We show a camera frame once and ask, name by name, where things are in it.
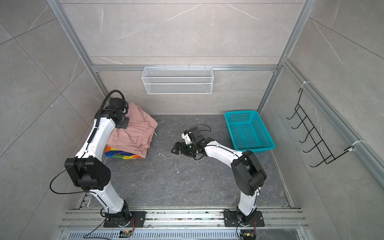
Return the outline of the pink shorts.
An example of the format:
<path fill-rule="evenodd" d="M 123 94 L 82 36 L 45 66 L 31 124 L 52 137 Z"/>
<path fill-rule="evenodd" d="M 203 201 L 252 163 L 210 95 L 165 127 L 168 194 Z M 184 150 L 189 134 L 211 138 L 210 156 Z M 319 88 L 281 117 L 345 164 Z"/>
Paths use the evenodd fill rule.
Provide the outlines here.
<path fill-rule="evenodd" d="M 114 129 L 107 146 L 146 158 L 158 122 L 135 103 L 129 104 L 127 129 Z"/>

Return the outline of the rainbow coloured shorts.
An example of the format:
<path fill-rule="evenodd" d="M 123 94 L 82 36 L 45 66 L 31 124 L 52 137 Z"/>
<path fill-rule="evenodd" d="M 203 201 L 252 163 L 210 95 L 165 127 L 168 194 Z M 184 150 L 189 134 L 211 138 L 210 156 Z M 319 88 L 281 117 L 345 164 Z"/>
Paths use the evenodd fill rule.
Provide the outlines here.
<path fill-rule="evenodd" d="M 132 153 L 128 153 L 128 152 L 124 152 L 124 151 L 120 151 L 120 150 L 114 149 L 114 148 L 112 148 L 110 146 L 106 146 L 105 157 L 116 158 L 116 159 L 124 159 L 124 160 L 141 159 L 142 158 L 142 157 L 140 157 L 138 155 L 135 155 L 135 154 L 132 154 Z"/>

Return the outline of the teal plastic basket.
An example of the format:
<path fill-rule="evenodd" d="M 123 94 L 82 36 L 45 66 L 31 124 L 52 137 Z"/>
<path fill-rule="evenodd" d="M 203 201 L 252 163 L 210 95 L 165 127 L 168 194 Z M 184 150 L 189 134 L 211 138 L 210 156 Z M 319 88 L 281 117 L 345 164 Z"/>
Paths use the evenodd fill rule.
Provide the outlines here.
<path fill-rule="evenodd" d="M 256 111 L 232 111 L 224 114 L 235 150 L 262 153 L 276 145 Z"/>

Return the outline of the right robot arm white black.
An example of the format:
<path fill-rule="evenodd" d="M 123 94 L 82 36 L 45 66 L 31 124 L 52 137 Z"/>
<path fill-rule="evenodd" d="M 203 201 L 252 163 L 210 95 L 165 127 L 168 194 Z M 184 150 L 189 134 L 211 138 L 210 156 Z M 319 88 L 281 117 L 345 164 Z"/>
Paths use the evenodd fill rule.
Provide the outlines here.
<path fill-rule="evenodd" d="M 232 169 L 237 187 L 241 191 L 236 211 L 231 211 L 231 221 L 242 226 L 256 224 L 263 227 L 262 214 L 257 210 L 257 199 L 267 179 L 267 174 L 252 151 L 239 152 L 219 144 L 212 138 L 200 142 L 177 142 L 171 150 L 175 155 L 183 154 L 196 159 L 197 154 L 214 158 Z"/>

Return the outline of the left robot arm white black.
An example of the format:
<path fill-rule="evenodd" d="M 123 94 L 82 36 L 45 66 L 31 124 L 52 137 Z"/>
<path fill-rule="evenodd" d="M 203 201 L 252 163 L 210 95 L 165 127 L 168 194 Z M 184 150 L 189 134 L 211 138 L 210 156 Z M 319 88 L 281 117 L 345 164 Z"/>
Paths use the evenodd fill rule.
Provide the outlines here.
<path fill-rule="evenodd" d="M 129 119 L 126 109 L 107 107 L 96 114 L 87 141 L 73 158 L 65 161 L 65 168 L 74 185 L 94 196 L 103 206 L 106 227 L 125 227 L 131 223 L 129 207 L 111 183 L 111 170 L 103 164 L 107 141 L 115 128 L 126 128 Z"/>

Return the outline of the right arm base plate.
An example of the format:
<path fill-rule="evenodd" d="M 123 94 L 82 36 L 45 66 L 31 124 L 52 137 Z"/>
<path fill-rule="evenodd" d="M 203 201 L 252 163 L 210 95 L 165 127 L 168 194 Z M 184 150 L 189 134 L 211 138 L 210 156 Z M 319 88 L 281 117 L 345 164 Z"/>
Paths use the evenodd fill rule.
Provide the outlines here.
<path fill-rule="evenodd" d="M 251 227 L 264 227 L 264 217 L 262 212 L 253 211 L 250 215 L 245 216 L 240 210 L 230 211 L 224 210 L 224 223 L 226 227 L 237 227 L 237 226 L 251 226 Z"/>

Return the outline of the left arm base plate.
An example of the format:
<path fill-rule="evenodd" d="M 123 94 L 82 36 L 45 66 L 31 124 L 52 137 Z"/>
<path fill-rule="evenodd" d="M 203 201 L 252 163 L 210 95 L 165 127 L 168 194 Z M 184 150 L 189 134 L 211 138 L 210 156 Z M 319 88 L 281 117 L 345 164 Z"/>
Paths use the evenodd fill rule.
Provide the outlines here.
<path fill-rule="evenodd" d="M 127 213 L 106 214 L 104 228 L 142 228 L 146 219 L 147 212 L 137 211 Z"/>

